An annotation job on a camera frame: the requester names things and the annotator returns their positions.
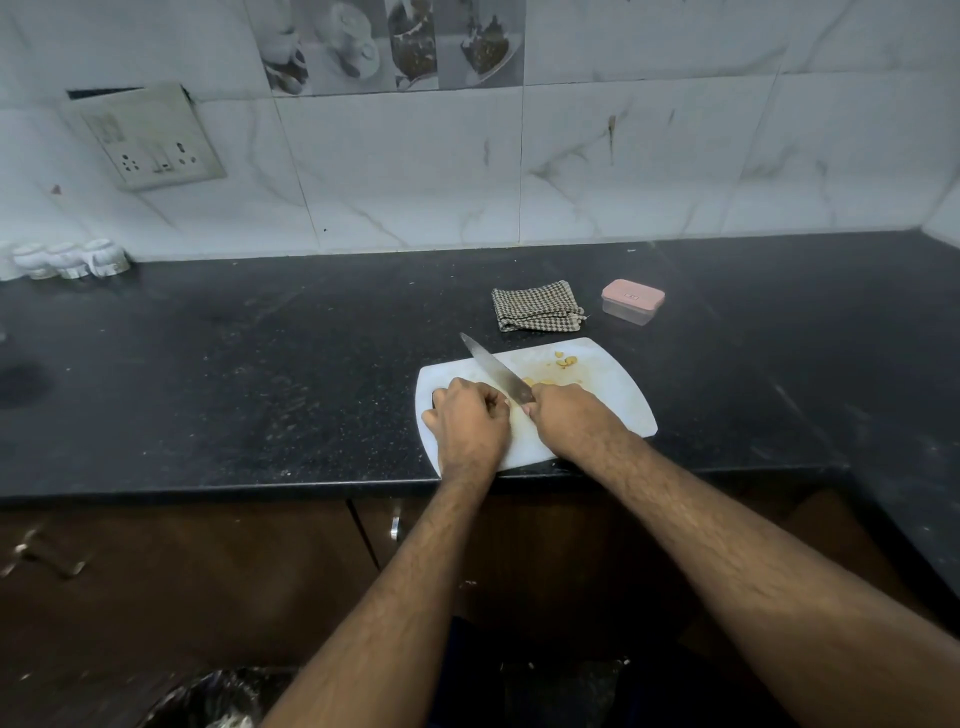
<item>trash bag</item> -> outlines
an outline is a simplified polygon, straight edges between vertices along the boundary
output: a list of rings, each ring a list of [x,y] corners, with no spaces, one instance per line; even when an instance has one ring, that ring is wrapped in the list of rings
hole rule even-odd
[[[210,672],[164,695],[137,728],[255,728],[294,674],[255,667]]]

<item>white cutting board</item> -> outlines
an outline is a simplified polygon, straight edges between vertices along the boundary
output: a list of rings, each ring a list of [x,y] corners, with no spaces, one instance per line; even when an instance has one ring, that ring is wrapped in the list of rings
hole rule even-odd
[[[572,367],[561,369],[557,366],[557,357],[554,352],[563,352],[564,358],[576,356],[577,363]],[[528,376],[534,381],[552,379],[556,384],[579,384],[606,404],[632,432],[640,437],[650,437],[657,433],[654,413],[650,410],[650,405],[647,404],[647,399],[640,392],[640,388],[636,386],[636,382],[616,359],[592,339],[571,339],[560,344],[517,349],[512,352],[495,353],[493,356],[520,378]],[[440,466],[437,463],[437,440],[423,423],[420,413],[433,407],[433,391],[449,386],[450,380],[456,376],[470,381],[485,381],[496,386],[473,357],[432,364],[420,370],[420,375],[417,377],[417,393],[414,396],[417,427],[420,429],[423,448],[437,474],[440,474]],[[513,432],[513,441],[498,470],[519,468],[522,465],[532,465],[556,457],[540,441],[537,428],[530,418],[523,414],[523,410],[513,402],[510,409],[510,428]]]

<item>wall socket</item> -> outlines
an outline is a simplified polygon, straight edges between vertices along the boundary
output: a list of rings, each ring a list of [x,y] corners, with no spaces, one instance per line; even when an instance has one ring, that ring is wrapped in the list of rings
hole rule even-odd
[[[179,84],[159,84],[67,104],[93,134],[120,189],[225,177]]]

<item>pink lid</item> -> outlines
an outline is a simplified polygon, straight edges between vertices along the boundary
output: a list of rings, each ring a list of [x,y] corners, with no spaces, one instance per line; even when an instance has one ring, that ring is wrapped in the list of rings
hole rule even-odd
[[[603,289],[605,301],[622,303],[643,311],[656,311],[664,297],[663,291],[642,283],[634,283],[632,280],[617,279]]]

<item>hand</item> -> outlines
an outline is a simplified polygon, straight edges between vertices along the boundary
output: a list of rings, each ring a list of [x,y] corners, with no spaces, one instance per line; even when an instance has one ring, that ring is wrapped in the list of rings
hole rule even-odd
[[[457,377],[446,389],[434,390],[433,409],[422,416],[437,438],[441,475],[493,478],[510,445],[510,405],[502,392]]]
[[[523,405],[540,439],[581,468],[589,455],[606,451],[630,431],[602,401],[579,384],[534,385],[535,402]]]

